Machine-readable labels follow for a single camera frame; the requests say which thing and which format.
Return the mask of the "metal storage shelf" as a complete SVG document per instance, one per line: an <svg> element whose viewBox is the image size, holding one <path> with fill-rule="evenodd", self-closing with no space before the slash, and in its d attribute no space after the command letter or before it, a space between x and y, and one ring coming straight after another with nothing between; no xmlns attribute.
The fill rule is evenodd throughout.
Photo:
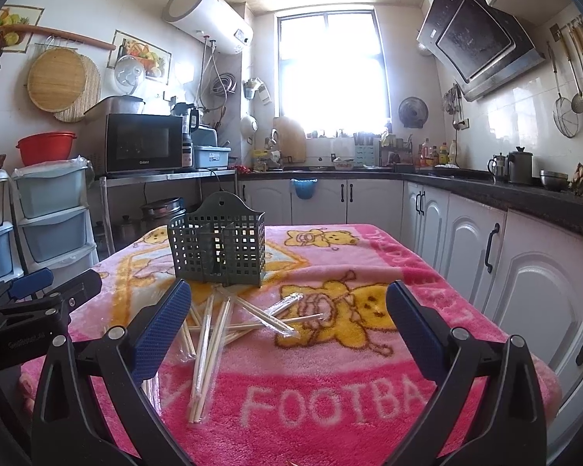
<svg viewBox="0 0 583 466"><path fill-rule="evenodd" d="M99 177L88 190L88 200L93 210L94 222L101 222L104 230L103 248L105 256L113 255L124 248L128 241L117 238L114 227L128 215L141 223L141 206L146 203L182 198L186 205L203 200L205 183L218 181L232 183L232 190L238 191L238 174L235 169L202 169L196 172L158 172L157 174L136 174L124 177Z"/></svg>

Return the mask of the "chopsticks pair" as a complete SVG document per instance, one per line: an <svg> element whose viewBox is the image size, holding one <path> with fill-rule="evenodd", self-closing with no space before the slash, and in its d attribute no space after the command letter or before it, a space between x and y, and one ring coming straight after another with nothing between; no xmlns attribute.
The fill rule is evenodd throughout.
<svg viewBox="0 0 583 466"><path fill-rule="evenodd" d="M234 300L231 297L226 297L223 300L218 320L216 320L215 329L213 330L213 341L210 343L210 352L207 358L202 393L199 402L195 407L195 423L200 423L203 420L203 412L207 406L207 399L210 396L211 385L213 385L213 379L215 378L216 367L218 367L220 354L224 347L224 338L230 320L232 303L234 303Z"/></svg>
<svg viewBox="0 0 583 466"><path fill-rule="evenodd" d="M192 374L192 387L190 404L188 409L188 422L194 424L197 421L197 409L202 395L205 369L207 366L208 344L210 337L211 321L213 320L213 306L215 295L211 294L205 304L204 315L201 322L197 357L195 358L194 373Z"/></svg>
<svg viewBox="0 0 583 466"><path fill-rule="evenodd" d="M234 301L236 304L240 305L246 311L251 313L264 326L275 331L277 334L281 334L281 336L283 336L284 338L293 338L299 335L298 331L296 331L296 329L293 329L293 327L291 327L290 325L285 324L284 322L282 322L275 316L271 315L270 313L267 313L258 306L251 304L249 301L246 301L240 298L239 296L234 295L232 292L228 291L225 287L219 286L216 290L223 297L230 298L231 301Z"/></svg>
<svg viewBox="0 0 583 466"><path fill-rule="evenodd" d="M278 301L274 305L269 306L268 308L264 309L265 313L269 313L271 316L278 318L278 315L284 313L287 309L292 308L295 304L297 304L302 298L304 297L303 294L300 292L294 292L293 294L289 295L282 301ZM259 329L261 327L271 328L269 325L263 323L261 320L254 320L253 322L248 323L241 323L241 324L231 324L228 327L228 333L225 336L225 344L228 345L236 340L246 336L253 330Z"/></svg>

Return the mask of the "dark green utensil basket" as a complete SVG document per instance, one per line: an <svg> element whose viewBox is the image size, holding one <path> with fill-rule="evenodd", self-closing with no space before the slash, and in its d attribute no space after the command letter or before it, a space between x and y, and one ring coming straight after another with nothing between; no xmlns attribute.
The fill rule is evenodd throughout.
<svg viewBox="0 0 583 466"><path fill-rule="evenodd" d="M194 212L167 224L178 278L259 287L265 275L265 215L237 195L218 191Z"/></svg>

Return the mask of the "white water heater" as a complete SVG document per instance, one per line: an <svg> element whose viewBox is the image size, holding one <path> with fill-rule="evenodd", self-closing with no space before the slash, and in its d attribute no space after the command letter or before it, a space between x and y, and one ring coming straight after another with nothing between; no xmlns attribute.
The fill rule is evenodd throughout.
<svg viewBox="0 0 583 466"><path fill-rule="evenodd" d="M241 54L253 29L225 0L168 0L162 19L225 55Z"/></svg>

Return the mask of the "blue hanging trash bin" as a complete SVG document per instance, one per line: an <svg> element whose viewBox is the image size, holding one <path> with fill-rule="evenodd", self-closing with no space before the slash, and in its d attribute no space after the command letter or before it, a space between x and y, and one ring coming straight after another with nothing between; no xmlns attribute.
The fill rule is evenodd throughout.
<svg viewBox="0 0 583 466"><path fill-rule="evenodd" d="M300 200L311 200L316 192L317 179L293 179L291 186Z"/></svg>

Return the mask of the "blue plastic box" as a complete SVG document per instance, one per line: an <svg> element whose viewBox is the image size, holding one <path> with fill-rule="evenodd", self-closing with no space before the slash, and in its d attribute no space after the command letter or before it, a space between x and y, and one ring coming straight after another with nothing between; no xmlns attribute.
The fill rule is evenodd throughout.
<svg viewBox="0 0 583 466"><path fill-rule="evenodd" d="M195 145L194 166L196 169L227 169L229 147Z"/></svg>

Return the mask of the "steel pot stack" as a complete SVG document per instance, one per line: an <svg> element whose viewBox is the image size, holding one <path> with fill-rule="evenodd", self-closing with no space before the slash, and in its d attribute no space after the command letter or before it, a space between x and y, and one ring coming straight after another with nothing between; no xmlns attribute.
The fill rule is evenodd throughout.
<svg viewBox="0 0 583 466"><path fill-rule="evenodd" d="M184 199L175 197L146 203L141 206L141 212L145 221L154 221L171 218L184 208Z"/></svg>

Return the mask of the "black kettle pot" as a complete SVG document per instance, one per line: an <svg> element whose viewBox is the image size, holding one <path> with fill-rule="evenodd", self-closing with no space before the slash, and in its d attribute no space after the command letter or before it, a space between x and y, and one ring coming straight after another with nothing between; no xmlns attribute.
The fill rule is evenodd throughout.
<svg viewBox="0 0 583 466"><path fill-rule="evenodd" d="M532 184L533 154L525 150L523 146L517 146L506 159L508 165L509 182L518 185Z"/></svg>

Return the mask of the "black microwave oven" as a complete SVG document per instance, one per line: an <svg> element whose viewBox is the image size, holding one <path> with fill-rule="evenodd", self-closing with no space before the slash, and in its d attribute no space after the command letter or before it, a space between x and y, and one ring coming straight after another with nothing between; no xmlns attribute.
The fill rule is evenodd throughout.
<svg viewBox="0 0 583 466"><path fill-rule="evenodd" d="M182 167L181 117L109 114L81 130L77 151L98 176L173 172Z"/></svg>

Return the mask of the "round wall fan vent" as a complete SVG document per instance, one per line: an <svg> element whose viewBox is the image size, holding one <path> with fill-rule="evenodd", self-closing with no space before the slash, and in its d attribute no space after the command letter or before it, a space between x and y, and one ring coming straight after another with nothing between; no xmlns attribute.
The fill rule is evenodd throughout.
<svg viewBox="0 0 583 466"><path fill-rule="evenodd" d="M398 117L405 129L422 129L429 119L429 109L418 97L407 97L398 107Z"/></svg>

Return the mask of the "round woven tray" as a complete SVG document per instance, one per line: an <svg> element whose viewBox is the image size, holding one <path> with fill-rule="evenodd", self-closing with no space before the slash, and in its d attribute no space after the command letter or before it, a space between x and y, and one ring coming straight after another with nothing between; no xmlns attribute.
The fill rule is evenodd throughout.
<svg viewBox="0 0 583 466"><path fill-rule="evenodd" d="M26 82L31 102L41 111L64 111L84 92L86 72L72 49L46 50L32 63Z"/></svg>

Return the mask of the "plastic drawer tower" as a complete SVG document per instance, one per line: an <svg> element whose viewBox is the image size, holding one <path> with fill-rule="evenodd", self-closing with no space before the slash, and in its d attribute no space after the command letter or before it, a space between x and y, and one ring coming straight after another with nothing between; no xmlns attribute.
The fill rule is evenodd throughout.
<svg viewBox="0 0 583 466"><path fill-rule="evenodd" d="M91 174L83 157L0 169L0 282L48 268L56 287L99 263Z"/></svg>

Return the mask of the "wooden cutting board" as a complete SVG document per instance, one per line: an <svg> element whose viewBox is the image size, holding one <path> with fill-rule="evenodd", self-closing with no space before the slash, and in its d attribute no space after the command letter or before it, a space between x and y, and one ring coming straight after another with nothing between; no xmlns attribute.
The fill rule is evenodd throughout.
<svg viewBox="0 0 583 466"><path fill-rule="evenodd" d="M299 123L287 117L272 119L276 141L285 163L304 163L307 156L306 134Z"/></svg>

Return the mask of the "red plastic basin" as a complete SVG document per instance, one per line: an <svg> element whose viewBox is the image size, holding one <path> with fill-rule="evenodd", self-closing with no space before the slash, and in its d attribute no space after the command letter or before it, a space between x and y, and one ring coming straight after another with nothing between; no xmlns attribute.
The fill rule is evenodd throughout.
<svg viewBox="0 0 583 466"><path fill-rule="evenodd" d="M17 141L25 166L67 160L77 135L74 132L41 132Z"/></svg>

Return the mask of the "fruit wall picture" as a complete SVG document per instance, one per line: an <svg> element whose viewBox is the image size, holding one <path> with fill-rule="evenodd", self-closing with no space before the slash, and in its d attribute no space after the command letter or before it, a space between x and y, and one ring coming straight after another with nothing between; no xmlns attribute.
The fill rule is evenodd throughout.
<svg viewBox="0 0 583 466"><path fill-rule="evenodd" d="M167 83L171 64L171 53L124 31L115 30L112 44L115 49L109 53L107 68L114 68L118 60L130 56L140 61L148 80Z"/></svg>

